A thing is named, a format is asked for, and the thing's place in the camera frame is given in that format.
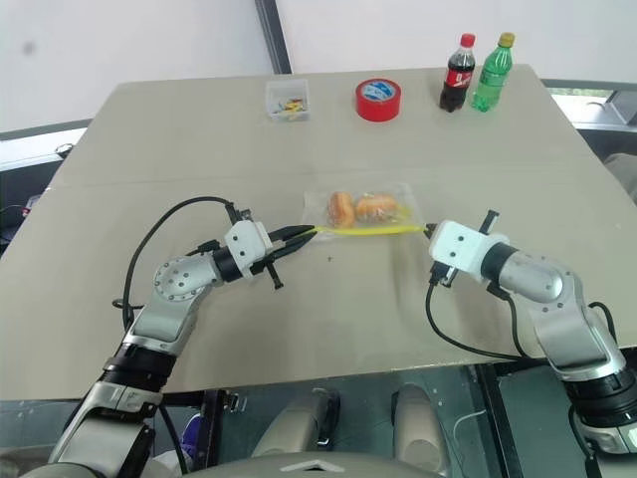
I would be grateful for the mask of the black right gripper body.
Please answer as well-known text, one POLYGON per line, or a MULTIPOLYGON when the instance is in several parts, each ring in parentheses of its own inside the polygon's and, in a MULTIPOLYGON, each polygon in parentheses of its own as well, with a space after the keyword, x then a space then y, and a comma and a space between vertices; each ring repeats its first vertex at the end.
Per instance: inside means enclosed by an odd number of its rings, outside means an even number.
POLYGON ((429 283, 450 288, 457 276, 457 269, 443 263, 434 263, 430 269, 429 283))

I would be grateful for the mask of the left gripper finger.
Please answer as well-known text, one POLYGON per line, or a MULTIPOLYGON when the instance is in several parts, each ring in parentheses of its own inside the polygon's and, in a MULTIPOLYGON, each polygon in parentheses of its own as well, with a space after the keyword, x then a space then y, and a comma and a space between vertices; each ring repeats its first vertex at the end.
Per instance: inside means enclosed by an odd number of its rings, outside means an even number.
POLYGON ((299 235, 296 235, 292 238, 289 238, 284 242, 284 245, 275 251, 275 259, 279 260, 283 257, 289 256, 301 248, 303 248, 306 244, 308 244, 314 237, 316 236, 316 232, 314 230, 310 230, 299 235))
POLYGON ((313 225, 293 225, 284 226, 269 233, 272 243, 293 244, 295 242, 308 242, 316 235, 316 229, 313 225))

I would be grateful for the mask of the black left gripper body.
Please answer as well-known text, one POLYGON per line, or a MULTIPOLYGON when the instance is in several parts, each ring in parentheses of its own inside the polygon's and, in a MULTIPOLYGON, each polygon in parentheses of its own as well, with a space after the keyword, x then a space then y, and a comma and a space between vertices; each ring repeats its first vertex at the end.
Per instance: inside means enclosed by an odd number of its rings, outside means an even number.
POLYGON ((273 256, 273 251, 273 245, 270 244, 266 247, 264 256, 254 261, 249 266, 249 269, 253 275, 267 272, 273 281, 274 289, 280 290, 284 287, 284 284, 275 268, 275 257, 273 256))

